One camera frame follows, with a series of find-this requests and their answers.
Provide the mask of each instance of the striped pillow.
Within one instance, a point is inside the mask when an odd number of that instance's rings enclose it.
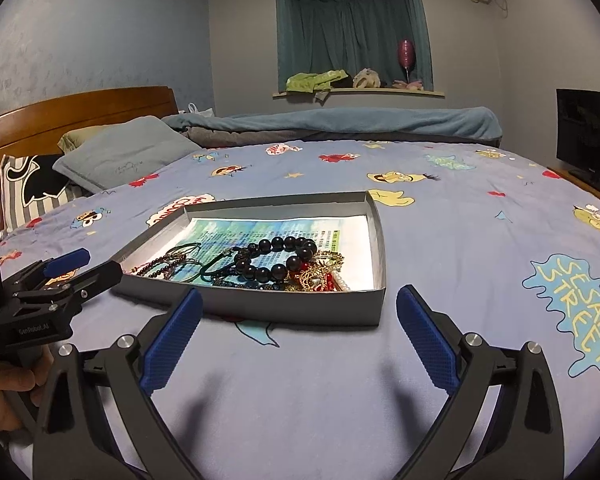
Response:
[[[53,164],[61,156],[2,157],[0,192],[7,232],[84,195],[82,188],[53,170]]]

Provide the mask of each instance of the pillow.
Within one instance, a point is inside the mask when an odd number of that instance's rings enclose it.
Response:
[[[200,150],[156,117],[108,126],[56,161],[54,170],[98,193],[138,180]]]
[[[53,164],[62,155],[4,155],[0,163],[2,217],[7,232],[84,195]]]
[[[58,140],[58,148],[62,150],[63,153],[69,153],[84,144],[87,140],[91,139],[91,137],[96,136],[107,126],[87,126],[86,128],[78,128],[77,130],[72,130],[70,132],[65,133],[60,140]]]

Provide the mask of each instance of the metal bolt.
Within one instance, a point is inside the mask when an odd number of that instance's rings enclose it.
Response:
[[[532,354],[539,354],[540,352],[542,352],[542,347],[534,341],[529,341],[526,344],[526,347]]]
[[[117,345],[120,348],[129,348],[134,343],[134,337],[132,335],[123,335],[118,339]]]
[[[67,357],[71,352],[74,351],[74,346],[66,343],[63,344],[59,349],[58,349],[58,353],[62,356],[62,357]]]
[[[477,334],[467,334],[464,338],[469,346],[480,346],[482,344],[482,338]]]

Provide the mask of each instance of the balloon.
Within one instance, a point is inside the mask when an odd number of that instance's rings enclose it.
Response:
[[[416,64],[416,49],[410,40],[402,40],[398,44],[398,61],[400,66],[407,71],[408,78],[409,72]]]

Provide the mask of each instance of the white bag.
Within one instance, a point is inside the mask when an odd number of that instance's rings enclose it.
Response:
[[[213,117],[214,116],[214,109],[213,108],[208,108],[207,110],[202,110],[200,112],[198,110],[198,107],[195,104],[189,103],[189,113],[202,115],[203,117]]]

